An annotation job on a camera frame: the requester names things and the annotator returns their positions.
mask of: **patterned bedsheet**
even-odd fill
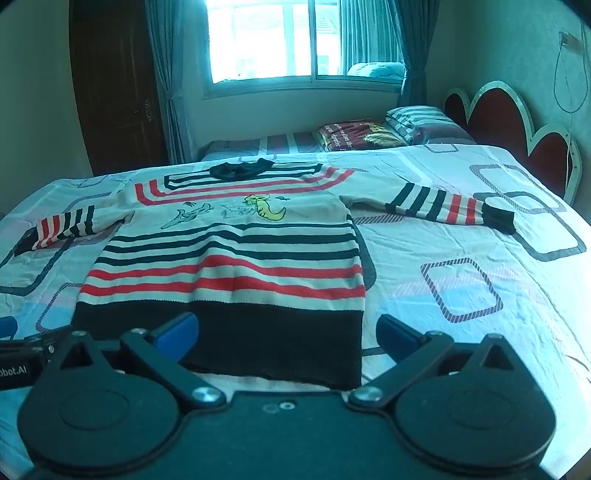
[[[243,158],[256,160],[258,157]],[[366,209],[353,217],[370,257],[363,320],[363,377],[393,365],[375,341],[375,323],[389,312],[419,331],[443,330],[457,341],[505,335],[549,397],[558,418],[543,465],[566,473],[591,447],[591,227],[501,149],[426,145],[378,151],[267,157],[319,161],[400,175],[408,181],[486,199],[516,212],[517,232],[430,223]],[[201,170],[203,163],[161,167]],[[80,284],[112,232],[56,244],[31,254],[25,269],[8,262],[35,222],[119,191],[129,182],[161,176],[151,168],[88,180],[61,180],[31,196],[0,222],[0,317],[17,319],[16,338],[68,324]],[[229,395],[235,390],[321,389],[313,385],[204,377]],[[27,390],[0,394],[0,470],[17,478],[30,467],[16,431]]]

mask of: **wooden door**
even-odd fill
[[[93,173],[167,165],[144,0],[71,0],[70,56]]]

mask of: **electrical cord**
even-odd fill
[[[564,58],[562,58],[562,48],[564,46],[562,42],[560,43],[560,49],[558,50],[558,57],[556,58],[556,67],[554,68],[554,100],[556,100],[556,105],[558,105],[558,107],[564,113],[567,113],[570,117],[569,144],[568,144],[568,147],[566,150],[566,175],[565,175],[565,181],[564,181],[564,196],[565,197],[566,197],[566,190],[569,186],[569,173],[570,173],[569,172],[569,159],[570,159],[570,147],[571,147],[572,138],[573,138],[573,115],[575,113],[577,113],[578,111],[580,111],[581,108],[583,108],[583,106],[585,105],[585,102],[587,101],[587,97],[589,96],[589,76],[587,74],[587,32],[585,31],[583,20],[580,20],[580,23],[581,23],[581,42],[583,43],[583,71],[584,71],[584,75],[585,75],[585,96],[577,108],[573,109],[573,95],[570,90],[569,77],[566,73],[566,66],[564,65]],[[560,103],[560,100],[558,100],[558,94],[556,93],[556,84],[557,84],[557,77],[558,77],[558,64],[561,59],[562,59],[562,65],[564,68],[564,80],[566,82],[566,88],[569,91],[569,102],[570,102],[569,109],[566,109],[565,107],[562,106],[562,104]]]

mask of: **sweater sleeve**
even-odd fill
[[[514,212],[498,209],[473,197],[424,187],[400,177],[382,177],[355,171],[330,189],[351,207],[370,207],[408,217],[452,225],[485,225],[502,233],[515,233]]]
[[[39,250],[64,240],[102,232],[117,222],[127,222],[134,211],[119,194],[98,205],[89,205],[71,212],[59,213],[41,220],[19,241],[15,256]]]

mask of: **blue gripper pad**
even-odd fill
[[[424,344],[424,336],[391,315],[382,315],[375,328],[378,345],[392,360],[401,362]]]
[[[180,362],[197,343],[199,322],[193,313],[182,313],[151,334],[154,348]]]
[[[14,317],[0,317],[0,339],[12,338],[17,334],[18,323]]]

